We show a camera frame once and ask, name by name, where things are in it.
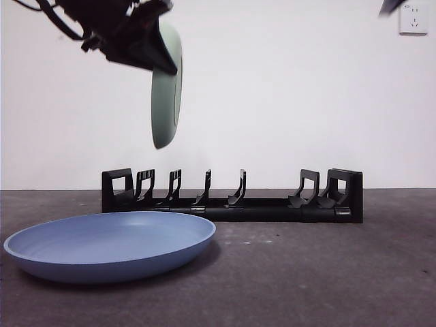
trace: white wall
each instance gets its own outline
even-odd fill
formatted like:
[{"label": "white wall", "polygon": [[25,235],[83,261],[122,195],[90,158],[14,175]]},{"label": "white wall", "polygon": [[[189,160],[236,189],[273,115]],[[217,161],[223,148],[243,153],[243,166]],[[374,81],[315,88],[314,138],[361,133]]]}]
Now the white wall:
[{"label": "white wall", "polygon": [[156,168],[157,187],[296,187],[299,169],[364,172],[365,187],[436,187],[436,4],[400,36],[382,0],[174,0],[184,88],[155,150],[151,72],[85,54],[43,14],[2,1],[2,189],[99,189]]}]

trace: robotic arm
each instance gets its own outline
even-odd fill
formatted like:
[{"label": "robotic arm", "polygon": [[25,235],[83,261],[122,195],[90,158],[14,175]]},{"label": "robotic arm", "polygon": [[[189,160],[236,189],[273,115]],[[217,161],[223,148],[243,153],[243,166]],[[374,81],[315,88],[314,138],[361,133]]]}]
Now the robotic arm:
[{"label": "robotic arm", "polygon": [[[172,8],[171,0],[36,0],[39,8],[15,2],[45,15],[68,37],[83,41],[82,49],[99,49],[106,59],[153,70],[151,125],[156,148],[173,139],[181,103],[182,49],[178,33],[159,26],[160,15]],[[380,14],[392,13],[404,0],[384,0]],[[53,10],[61,6],[83,29],[72,31]]]},{"label": "robotic arm", "polygon": [[[153,70],[155,67],[175,75],[177,66],[172,60],[159,30],[159,16],[172,8],[170,0],[36,0],[42,11],[64,34],[83,41],[82,49],[100,49],[107,60]],[[72,31],[53,10],[61,6],[74,21],[79,22],[83,35]]]}]

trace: light green plate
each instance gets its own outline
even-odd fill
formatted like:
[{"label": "light green plate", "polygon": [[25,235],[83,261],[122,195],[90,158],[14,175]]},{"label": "light green plate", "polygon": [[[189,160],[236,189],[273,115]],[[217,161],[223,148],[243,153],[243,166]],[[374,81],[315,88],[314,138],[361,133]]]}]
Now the light green plate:
[{"label": "light green plate", "polygon": [[162,39],[177,66],[177,74],[169,75],[153,69],[151,87],[151,127],[153,142],[157,149],[168,145],[177,130],[182,95],[182,44],[180,36],[171,25],[161,22]]}]

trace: plate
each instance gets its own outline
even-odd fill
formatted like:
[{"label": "plate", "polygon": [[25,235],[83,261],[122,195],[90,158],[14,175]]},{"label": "plate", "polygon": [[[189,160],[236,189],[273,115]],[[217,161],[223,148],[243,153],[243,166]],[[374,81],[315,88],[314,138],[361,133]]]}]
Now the plate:
[{"label": "plate", "polygon": [[157,149],[168,145],[177,130],[182,96],[182,44],[176,29],[160,22],[162,40],[177,66],[177,74],[169,75],[159,68],[153,69],[151,86],[151,129]]},{"label": "plate", "polygon": [[181,213],[102,213],[50,221],[4,243],[31,275],[62,283],[114,283],[178,268],[215,233],[207,219]]}]

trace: plate rim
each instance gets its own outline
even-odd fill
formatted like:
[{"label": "plate rim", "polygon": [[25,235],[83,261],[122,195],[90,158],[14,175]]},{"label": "plate rim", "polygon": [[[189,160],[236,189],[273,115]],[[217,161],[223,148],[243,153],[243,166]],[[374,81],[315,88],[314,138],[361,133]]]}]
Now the plate rim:
[{"label": "plate rim", "polygon": [[[35,258],[29,257],[27,255],[22,255],[19,253],[16,253],[14,250],[12,250],[9,246],[10,241],[18,234],[25,232],[26,230],[30,230],[31,228],[36,228],[37,226],[41,226],[41,225],[46,225],[49,223],[56,223],[56,222],[60,222],[60,221],[65,221],[65,220],[69,220],[69,219],[76,219],[79,217],[89,217],[89,216],[102,216],[102,215],[113,215],[116,213],[142,213],[142,214],[147,214],[147,213],[153,213],[153,214],[158,214],[158,215],[162,215],[162,214],[171,214],[171,215],[182,215],[182,216],[189,216],[189,217],[195,217],[196,219],[199,220],[203,220],[205,222],[207,222],[208,224],[210,224],[212,226],[212,231],[209,232],[209,234],[207,234],[207,236],[201,238],[199,241],[195,242],[194,244],[188,246],[188,247],[183,247],[181,249],[177,249],[175,251],[170,251],[170,252],[165,252],[162,254],[157,254],[157,255],[152,255],[152,256],[148,256],[148,257],[143,257],[143,258],[137,258],[137,259],[128,259],[128,260],[115,260],[115,261],[104,261],[104,262],[74,262],[74,263],[69,263],[69,262],[53,262],[53,261],[47,261],[47,260],[35,260]],[[62,218],[62,219],[55,219],[55,220],[50,220],[50,221],[46,221],[44,223],[39,223],[33,226],[30,226],[28,228],[23,228],[22,230],[19,230],[15,233],[13,233],[11,236],[9,236],[3,243],[3,248],[5,249],[5,251],[12,256],[13,258],[19,258],[22,260],[26,260],[26,261],[30,261],[30,262],[36,262],[38,264],[56,264],[56,265],[65,265],[65,266],[94,266],[94,265],[104,265],[104,264],[121,264],[123,262],[135,262],[135,261],[139,261],[139,260],[149,260],[152,258],[158,258],[161,257],[163,255],[170,255],[172,253],[176,253],[179,251],[184,251],[187,249],[190,249],[192,247],[195,247],[201,243],[203,243],[204,241],[210,239],[216,232],[217,230],[217,226],[210,220],[200,217],[200,216],[196,216],[196,215],[190,215],[188,213],[171,213],[171,212],[165,212],[165,211],[119,211],[119,212],[115,212],[115,213],[90,213],[88,215],[77,215],[77,216],[72,216],[72,217],[66,217],[66,218]]]}]

